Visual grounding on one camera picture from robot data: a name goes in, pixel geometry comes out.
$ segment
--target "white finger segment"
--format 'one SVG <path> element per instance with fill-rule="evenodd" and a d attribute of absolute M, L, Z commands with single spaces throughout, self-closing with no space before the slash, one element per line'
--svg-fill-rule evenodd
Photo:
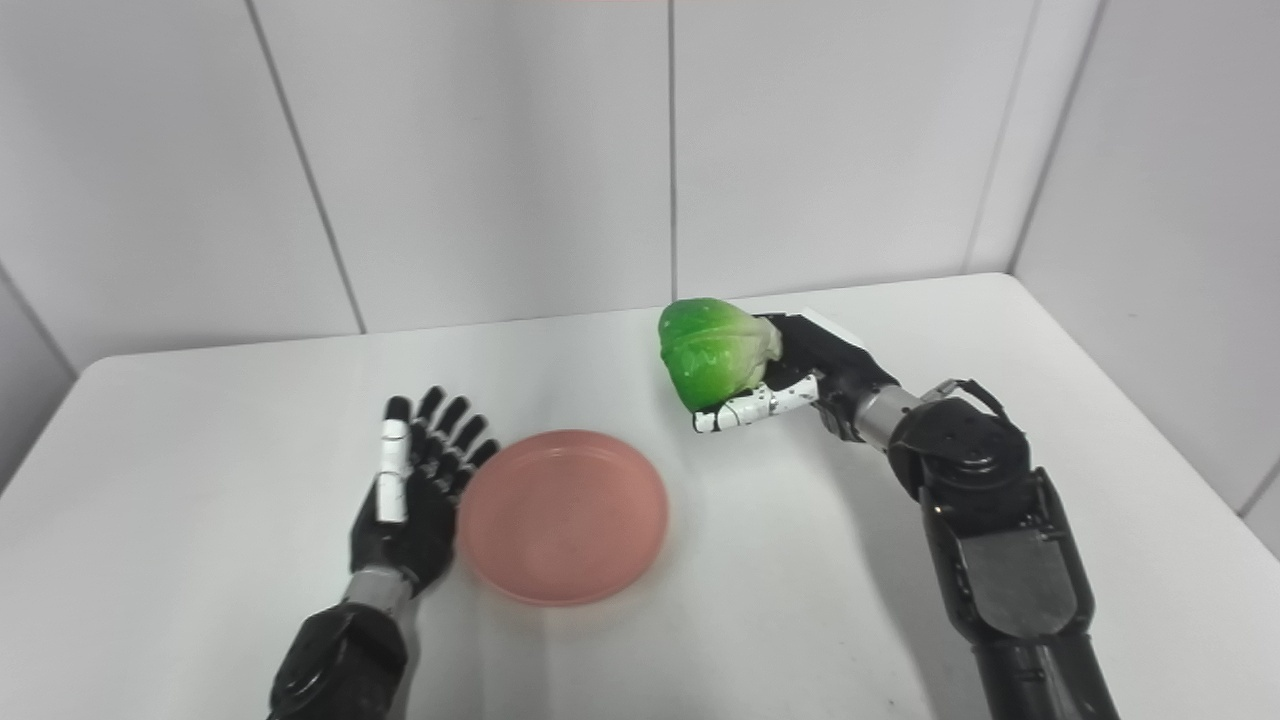
<path fill-rule="evenodd" d="M 795 384 L 772 389 L 760 383 L 751 395 L 731 397 L 712 413 L 694 413 L 694 432 L 713 433 L 772 418 L 818 400 L 818 378 L 808 374 Z"/>
<path fill-rule="evenodd" d="M 404 479 L 408 475 L 408 423 L 383 420 L 383 456 L 378 468 L 378 521 L 403 523 Z"/>

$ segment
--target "pink plate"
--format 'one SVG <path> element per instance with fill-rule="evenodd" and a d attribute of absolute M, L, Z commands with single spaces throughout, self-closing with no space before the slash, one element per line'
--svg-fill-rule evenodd
<path fill-rule="evenodd" d="M 630 585 L 667 532 L 667 492 L 630 445 L 588 430 L 525 438 L 462 493 L 458 546 L 485 582 L 531 605 L 579 605 Z"/>

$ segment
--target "white table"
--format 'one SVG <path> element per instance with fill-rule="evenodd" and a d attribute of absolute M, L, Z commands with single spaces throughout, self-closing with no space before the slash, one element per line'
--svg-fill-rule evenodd
<path fill-rule="evenodd" d="M 1125 719 L 1280 717 L 1280 564 L 1016 281 L 742 305 L 810 306 L 909 389 L 975 377 L 1005 402 L 1073 520 Z M 508 442 L 579 427 L 632 443 L 672 528 L 648 575 L 585 607 L 516 605 L 456 564 L 415 609 L 408 717 L 986 717 L 882 457 L 809 411 L 692 434 L 657 316 L 95 364 L 0 497 L 0 717 L 265 716 L 298 624 L 346 584 L 385 397 L 433 383 Z"/>

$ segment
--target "green lettuce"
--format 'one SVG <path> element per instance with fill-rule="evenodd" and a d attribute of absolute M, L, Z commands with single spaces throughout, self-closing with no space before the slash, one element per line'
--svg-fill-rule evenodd
<path fill-rule="evenodd" d="M 769 360 L 782 356 L 772 323 L 712 297 L 677 300 L 658 319 L 662 361 L 689 410 L 755 387 Z"/>

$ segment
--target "robotic arm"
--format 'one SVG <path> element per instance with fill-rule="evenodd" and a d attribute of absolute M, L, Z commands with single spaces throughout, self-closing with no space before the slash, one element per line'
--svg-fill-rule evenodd
<path fill-rule="evenodd" d="M 408 665 L 401 621 L 410 600 L 453 559 L 458 496 L 498 452 L 483 415 L 454 428 L 468 404 L 431 388 L 410 420 L 393 397 L 383 421 L 383 461 L 351 529 L 351 583 L 342 602 L 302 624 L 271 685 L 269 720 L 381 720 Z"/>
<path fill-rule="evenodd" d="M 759 315 L 782 336 L 764 380 L 694 414 L 717 432 L 813 405 L 845 441 L 886 454 L 919 502 L 952 625 L 972 644 L 996 720 L 1119 717 L 1089 641 L 1093 593 L 1053 483 L 974 380 L 916 397 L 837 328 Z M 948 397 L 964 389 L 987 411 Z"/>

